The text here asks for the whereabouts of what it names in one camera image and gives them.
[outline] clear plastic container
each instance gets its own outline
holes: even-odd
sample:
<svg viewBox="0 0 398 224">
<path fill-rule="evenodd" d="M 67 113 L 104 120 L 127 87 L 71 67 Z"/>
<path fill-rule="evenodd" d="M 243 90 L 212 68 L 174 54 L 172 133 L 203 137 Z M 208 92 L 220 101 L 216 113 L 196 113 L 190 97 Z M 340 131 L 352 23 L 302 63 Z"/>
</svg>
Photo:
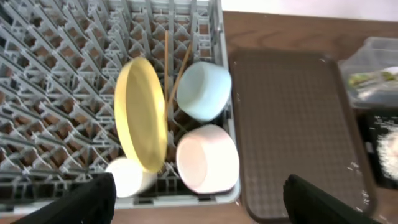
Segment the clear plastic container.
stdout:
<svg viewBox="0 0 398 224">
<path fill-rule="evenodd" d="M 398 106 L 398 39 L 370 37 L 339 66 L 354 107 Z"/>
<path fill-rule="evenodd" d="M 7 40 L 0 52 L 0 217 L 39 209 L 95 178 L 123 153 L 113 91 L 128 60 L 148 58 L 162 85 L 169 63 L 173 86 L 192 41 L 194 62 L 228 68 L 220 0 L 0 4 L 14 19 L 0 21 L 0 36 Z M 168 62 L 166 29 L 173 31 Z M 173 146 L 192 127 L 180 122 L 180 109 L 168 112 Z M 235 140 L 231 101 L 215 122 Z M 238 181 L 227 192 L 195 194 L 184 186 L 175 159 L 168 158 L 151 189 L 118 198 L 115 208 L 231 203 L 240 189 Z"/>
</svg>

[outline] white cup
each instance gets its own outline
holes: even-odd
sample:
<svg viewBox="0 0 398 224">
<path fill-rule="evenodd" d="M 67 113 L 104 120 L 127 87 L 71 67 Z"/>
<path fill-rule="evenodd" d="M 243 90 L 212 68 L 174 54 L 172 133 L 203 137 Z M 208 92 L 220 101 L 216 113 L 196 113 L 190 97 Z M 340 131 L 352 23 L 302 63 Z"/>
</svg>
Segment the white cup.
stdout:
<svg viewBox="0 0 398 224">
<path fill-rule="evenodd" d="M 156 181 L 156 174 L 143 171 L 136 161 L 125 157 L 112 161 L 105 172 L 113 175 L 116 196 L 119 198 L 139 194 Z"/>
<path fill-rule="evenodd" d="M 197 62 L 181 77 L 177 103 L 192 118 L 211 121 L 223 110 L 231 88 L 231 75 L 227 69 L 208 62 Z"/>
<path fill-rule="evenodd" d="M 214 124 L 184 135 L 177 146 L 176 160 L 184 184 L 199 194 L 229 190 L 239 178 L 235 143 Z"/>
</svg>

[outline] brown plastic tray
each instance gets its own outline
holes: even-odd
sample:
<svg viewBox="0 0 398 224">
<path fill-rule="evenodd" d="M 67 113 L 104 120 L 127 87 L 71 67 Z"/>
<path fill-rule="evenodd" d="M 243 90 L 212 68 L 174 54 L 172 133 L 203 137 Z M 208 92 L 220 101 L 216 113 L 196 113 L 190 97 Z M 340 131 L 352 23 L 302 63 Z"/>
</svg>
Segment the brown plastic tray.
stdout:
<svg viewBox="0 0 398 224">
<path fill-rule="evenodd" d="M 257 222 L 287 222 L 297 174 L 370 214 L 374 183 L 337 64 L 323 54 L 240 49 L 229 61 L 241 200 Z"/>
</svg>

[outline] dish rack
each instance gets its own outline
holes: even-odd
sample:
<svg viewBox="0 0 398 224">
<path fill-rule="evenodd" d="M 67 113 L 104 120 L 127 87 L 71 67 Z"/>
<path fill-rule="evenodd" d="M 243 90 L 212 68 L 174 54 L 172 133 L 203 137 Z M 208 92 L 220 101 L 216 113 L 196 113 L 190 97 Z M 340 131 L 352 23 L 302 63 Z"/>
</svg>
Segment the dish rack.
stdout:
<svg viewBox="0 0 398 224">
<path fill-rule="evenodd" d="M 62 197 L 123 155 L 113 114 L 122 66 L 145 57 L 164 84 L 164 35 L 169 37 L 169 86 L 192 41 L 190 63 L 228 68 L 220 0 L 10 0 L 0 5 L 0 216 L 29 213 Z M 177 106 L 168 111 L 168 148 L 188 131 Z M 231 102 L 217 119 L 235 140 Z M 156 184 L 115 208 L 230 203 L 228 192 L 197 195 L 173 159 Z"/>
</svg>

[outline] yellow plastic plate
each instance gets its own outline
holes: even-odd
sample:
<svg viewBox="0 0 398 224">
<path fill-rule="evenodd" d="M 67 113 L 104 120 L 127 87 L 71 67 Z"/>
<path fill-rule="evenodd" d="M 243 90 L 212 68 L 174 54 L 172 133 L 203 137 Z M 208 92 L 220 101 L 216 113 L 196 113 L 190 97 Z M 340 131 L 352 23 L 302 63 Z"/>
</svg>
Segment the yellow plastic plate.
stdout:
<svg viewBox="0 0 398 224">
<path fill-rule="evenodd" d="M 165 101 L 150 62 L 136 58 L 126 64 L 114 96 L 116 129 L 128 159 L 148 172 L 158 172 L 167 150 Z"/>
</svg>

